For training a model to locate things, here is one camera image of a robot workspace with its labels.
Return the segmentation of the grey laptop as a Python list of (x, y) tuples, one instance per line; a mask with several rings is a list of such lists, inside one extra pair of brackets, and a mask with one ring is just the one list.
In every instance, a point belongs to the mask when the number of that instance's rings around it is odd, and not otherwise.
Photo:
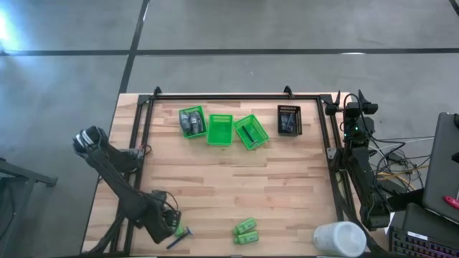
[(459, 199), (458, 113), (438, 115), (422, 202), (426, 209), (459, 224), (459, 210), (447, 205), (443, 196)]

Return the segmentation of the black aluminium rig frame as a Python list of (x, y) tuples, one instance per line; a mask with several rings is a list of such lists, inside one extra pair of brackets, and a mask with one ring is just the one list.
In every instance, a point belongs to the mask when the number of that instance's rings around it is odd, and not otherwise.
[[(184, 226), (193, 235), (170, 250), (174, 240), (153, 242), (145, 229), (123, 221), (107, 249), (92, 253), (120, 213), (107, 183), (96, 186), (93, 207), (78, 258), (167, 258), (169, 256), (254, 258), (317, 257), (313, 230), (322, 224), (357, 222), (354, 188), (337, 180), (332, 158), (341, 145), (335, 117), (324, 113), (331, 93), (152, 93), (119, 95), (109, 141), (116, 148), (142, 148), (145, 158), (126, 180), (139, 190), (170, 193)], [(301, 107), (303, 133), (278, 134), (278, 106)], [(179, 111), (202, 106), (211, 114), (240, 120), (255, 115), (269, 136), (248, 150), (236, 131), (229, 146), (208, 145), (205, 136), (185, 138)], [(259, 241), (234, 244), (234, 227), (254, 218)]]

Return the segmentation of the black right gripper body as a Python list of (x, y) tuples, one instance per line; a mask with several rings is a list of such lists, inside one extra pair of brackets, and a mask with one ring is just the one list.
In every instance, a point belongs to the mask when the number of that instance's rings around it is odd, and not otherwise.
[(368, 140), (374, 133), (374, 121), (365, 117), (357, 102), (349, 102), (344, 108), (344, 139)]

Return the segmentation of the green plastic basket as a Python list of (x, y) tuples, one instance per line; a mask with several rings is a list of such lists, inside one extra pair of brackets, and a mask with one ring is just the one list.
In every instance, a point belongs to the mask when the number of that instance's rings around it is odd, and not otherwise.
[(203, 124), (204, 124), (204, 132), (203, 133), (198, 133), (198, 134), (193, 134), (192, 131), (190, 131), (189, 133), (185, 133), (181, 126), (181, 131), (183, 133), (183, 136), (185, 138), (195, 138), (195, 137), (199, 137), (199, 136), (203, 136), (203, 135), (206, 135), (207, 133), (207, 124), (206, 124), (206, 121), (205, 121), (205, 115), (204, 115), (204, 111), (203, 111), (203, 108), (202, 106), (194, 106), (194, 107), (188, 107), (188, 108), (185, 108), (185, 109), (181, 109), (183, 110), (184, 112), (186, 112), (188, 115), (190, 115), (190, 113), (194, 112), (194, 111), (197, 111), (197, 112), (200, 112), (201, 115), (202, 115), (202, 120), (203, 120)]
[[(261, 125), (260, 121), (255, 117), (255, 115), (248, 115), (234, 123), (235, 131), (239, 135), (243, 145), (249, 151), (265, 144), (269, 141), (269, 136), (266, 133), (264, 127)], [(254, 146), (250, 145), (250, 140), (242, 129), (242, 126), (245, 126), (249, 131), (250, 135), (258, 141)]]
[(233, 116), (228, 114), (211, 114), (207, 132), (207, 144), (229, 146), (233, 139)]

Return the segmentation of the dark metal stand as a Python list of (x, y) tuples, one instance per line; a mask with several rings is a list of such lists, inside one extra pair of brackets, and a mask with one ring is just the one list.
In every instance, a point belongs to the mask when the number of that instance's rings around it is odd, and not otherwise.
[(0, 158), (0, 258), (9, 258), (36, 183), (54, 187), (57, 177), (46, 176)]

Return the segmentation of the black flat bar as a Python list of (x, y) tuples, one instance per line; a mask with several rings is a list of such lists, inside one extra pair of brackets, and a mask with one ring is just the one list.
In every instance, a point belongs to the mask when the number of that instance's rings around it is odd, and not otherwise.
[(423, 207), (422, 198), (424, 194), (424, 189), (417, 189), (415, 191), (410, 191), (408, 193), (402, 193), (396, 196), (389, 197), (387, 202), (390, 206), (390, 209), (397, 211), (404, 211), (407, 208), (408, 204), (416, 204)]

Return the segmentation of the backlit black keyboard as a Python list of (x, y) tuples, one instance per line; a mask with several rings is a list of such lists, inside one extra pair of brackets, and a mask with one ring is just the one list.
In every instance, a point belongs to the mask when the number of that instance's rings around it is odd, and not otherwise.
[(410, 257), (459, 258), (459, 244), (405, 231), (395, 227), (388, 230), (389, 251)]

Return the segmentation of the black equipment case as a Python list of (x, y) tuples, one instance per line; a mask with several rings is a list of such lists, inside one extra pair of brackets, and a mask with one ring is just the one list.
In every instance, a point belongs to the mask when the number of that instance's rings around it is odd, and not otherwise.
[(440, 242), (459, 245), (459, 224), (414, 203), (407, 205), (402, 228)]

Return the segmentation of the white cylindrical container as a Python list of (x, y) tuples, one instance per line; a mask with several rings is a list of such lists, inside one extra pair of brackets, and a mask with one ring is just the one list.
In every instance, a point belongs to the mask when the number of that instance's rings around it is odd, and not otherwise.
[(358, 257), (366, 249), (366, 235), (355, 223), (340, 221), (317, 227), (313, 233), (313, 243), (327, 254)]

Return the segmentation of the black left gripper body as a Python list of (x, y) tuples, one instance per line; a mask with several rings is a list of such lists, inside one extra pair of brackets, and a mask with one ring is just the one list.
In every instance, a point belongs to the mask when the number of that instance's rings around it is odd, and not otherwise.
[(156, 227), (158, 229), (175, 228), (175, 211), (166, 201), (154, 201), (154, 211), (156, 212)]

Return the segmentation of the black plastic basket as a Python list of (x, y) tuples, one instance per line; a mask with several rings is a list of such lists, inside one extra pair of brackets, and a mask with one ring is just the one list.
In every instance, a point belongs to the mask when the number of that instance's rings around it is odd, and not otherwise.
[[(288, 114), (295, 113), (295, 128), (292, 133), (288, 130), (284, 131), (281, 128), (281, 114)], [(302, 129), (302, 117), (301, 117), (301, 107), (300, 106), (292, 106), (292, 105), (279, 105), (278, 106), (278, 134), (285, 135), (285, 136), (299, 136), (303, 133)]]

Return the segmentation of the white paper sheet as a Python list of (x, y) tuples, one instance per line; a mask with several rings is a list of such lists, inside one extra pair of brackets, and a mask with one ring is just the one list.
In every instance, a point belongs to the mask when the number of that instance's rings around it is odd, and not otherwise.
[(393, 220), (393, 218), (394, 218), (394, 215), (395, 215), (395, 212), (391, 212), (391, 213), (389, 214), (389, 223), (388, 223), (388, 225), (384, 228), (384, 234), (386, 234), (386, 235), (388, 234), (389, 227), (390, 227), (390, 225), (391, 225), (391, 223), (392, 223), (392, 220)]

